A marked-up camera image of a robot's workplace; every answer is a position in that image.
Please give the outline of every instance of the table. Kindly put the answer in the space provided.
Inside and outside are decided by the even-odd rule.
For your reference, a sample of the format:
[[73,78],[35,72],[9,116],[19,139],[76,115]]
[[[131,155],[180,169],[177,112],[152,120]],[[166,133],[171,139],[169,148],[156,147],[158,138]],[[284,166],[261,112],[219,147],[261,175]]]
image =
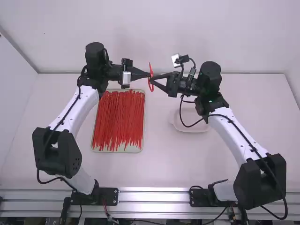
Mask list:
[[[76,74],[38,76],[0,176],[0,188],[5,192],[22,189],[22,191],[38,194],[39,190],[46,188],[49,193],[48,197],[44,198],[51,200],[53,190],[60,189],[62,194],[60,194],[59,202],[45,205],[45,210],[49,210],[49,213],[52,213],[51,216],[54,214],[59,216],[62,197],[68,193],[68,187],[59,181],[45,186],[37,183],[31,134],[36,127],[48,126],[61,112],[76,89],[77,77]],[[118,86],[117,83],[112,82],[109,88]],[[149,215],[151,218],[215,217],[216,212],[213,213],[211,210],[220,212],[222,209],[211,209],[210,213],[203,215],[204,209],[189,207],[186,201],[187,188],[191,185],[206,187],[222,179],[233,180],[238,167],[231,152],[213,129],[202,134],[186,134],[174,129],[168,122],[168,118],[170,111],[179,107],[179,97],[168,97],[157,88],[151,93],[146,80],[132,82],[131,86],[146,92],[143,150],[136,154],[92,152],[90,142],[97,111],[97,106],[95,106],[77,136],[77,143],[82,152],[82,166],[99,181],[101,186],[124,187],[120,189],[125,191],[126,196],[131,196],[124,200],[127,202],[124,203],[127,204],[126,206],[120,203],[115,209],[111,208],[115,213],[124,213],[129,218],[146,218]],[[226,74],[223,75],[221,92],[246,130],[270,153],[279,152],[286,159],[287,191],[297,196],[291,197],[290,207],[300,203],[298,199],[300,192],[298,182],[300,111],[285,76],[283,74]],[[49,178],[47,174],[41,173],[42,180]],[[172,204],[178,208],[173,210],[171,207],[171,210],[163,212],[164,210],[154,205],[158,203],[163,207],[161,204],[164,201],[158,198],[161,193],[166,193],[166,196],[175,199],[184,196],[183,200],[179,201],[183,202],[184,206],[176,205],[177,201],[171,199]],[[142,197],[136,203],[132,200],[133,195]],[[132,208],[128,202],[138,204],[141,211],[129,212],[136,208]],[[283,206],[275,204],[274,207],[275,212],[276,210],[278,213],[283,212]],[[12,210],[14,215],[24,215],[24,212],[20,213],[21,208],[13,209],[8,205],[0,206],[0,211]],[[32,209],[39,210],[40,204]],[[101,211],[96,206],[87,206],[87,211],[89,210]],[[254,212],[261,217],[270,218],[260,209],[254,209]],[[295,207],[293,211],[290,208],[290,214],[289,219],[299,219],[300,209]],[[94,216],[100,217],[103,214],[96,213]]]

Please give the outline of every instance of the wire connector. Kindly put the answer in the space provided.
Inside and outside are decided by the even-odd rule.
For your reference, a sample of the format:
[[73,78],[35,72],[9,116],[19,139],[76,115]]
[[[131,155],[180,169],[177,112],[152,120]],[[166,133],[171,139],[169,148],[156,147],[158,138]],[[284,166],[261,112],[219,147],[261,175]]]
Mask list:
[[114,224],[119,224],[119,221],[115,218],[113,218],[110,214],[106,215],[107,216],[107,221],[113,222]]
[[191,87],[195,73],[196,73],[196,68],[192,67],[191,70],[189,71],[187,79],[186,79],[186,87],[187,88]]

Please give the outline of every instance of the white wall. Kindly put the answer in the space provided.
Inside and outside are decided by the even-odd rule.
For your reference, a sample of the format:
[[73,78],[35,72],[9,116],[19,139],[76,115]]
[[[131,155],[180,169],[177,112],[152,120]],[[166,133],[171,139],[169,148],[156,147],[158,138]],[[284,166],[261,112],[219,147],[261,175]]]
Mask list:
[[37,73],[0,37],[0,171],[23,116]]
[[170,71],[170,55],[225,72],[284,72],[300,103],[298,0],[4,0],[0,25],[47,72],[79,72],[84,47],[103,42],[113,61]]

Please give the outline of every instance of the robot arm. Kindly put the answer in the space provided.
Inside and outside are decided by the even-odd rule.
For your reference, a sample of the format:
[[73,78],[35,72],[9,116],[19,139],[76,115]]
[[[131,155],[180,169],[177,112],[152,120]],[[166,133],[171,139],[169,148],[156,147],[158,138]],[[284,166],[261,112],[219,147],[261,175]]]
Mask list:
[[[92,195],[93,201],[98,201],[97,198],[95,200],[98,182],[81,166],[82,155],[75,141],[78,130],[101,99],[109,80],[118,81],[122,88],[128,88],[131,81],[151,76],[133,67],[130,59],[122,59],[121,65],[112,64],[101,43],[87,45],[85,58],[87,66],[77,81],[78,89],[72,99],[49,127],[36,128],[32,139],[38,171],[64,177],[78,192]],[[176,56],[176,66],[188,59],[187,55]],[[177,97],[178,93],[196,96],[198,114],[220,134],[234,155],[240,168],[236,180],[210,184],[211,205],[221,201],[238,201],[245,209],[252,209],[280,200],[285,197],[285,160],[280,154],[269,154],[237,121],[219,92],[220,71],[217,63],[205,62],[198,78],[194,78],[196,70],[192,68],[188,77],[173,72],[154,76],[149,81],[170,97]],[[158,79],[167,79],[166,86],[158,83]]]

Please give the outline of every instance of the metal frame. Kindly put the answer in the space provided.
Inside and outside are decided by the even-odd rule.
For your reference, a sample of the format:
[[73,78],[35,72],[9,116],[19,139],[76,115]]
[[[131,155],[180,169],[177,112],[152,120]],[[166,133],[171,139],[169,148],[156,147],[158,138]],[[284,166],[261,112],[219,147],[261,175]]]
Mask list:
[[[178,218],[213,219],[223,208],[196,208],[189,205],[189,188],[165,187],[121,187],[117,206],[107,207],[115,218]],[[71,190],[45,189],[1,189],[4,202],[0,205],[0,217],[59,217],[63,200],[71,196]],[[287,192],[286,200],[289,216],[286,220],[300,220],[300,193]],[[267,208],[282,216],[282,201],[273,202]],[[102,206],[82,206],[84,218],[105,218]],[[234,209],[237,219],[240,213]],[[79,217],[80,207],[71,206],[68,217]],[[250,220],[274,220],[274,217],[261,208],[247,211]],[[226,211],[219,219],[228,219]]]

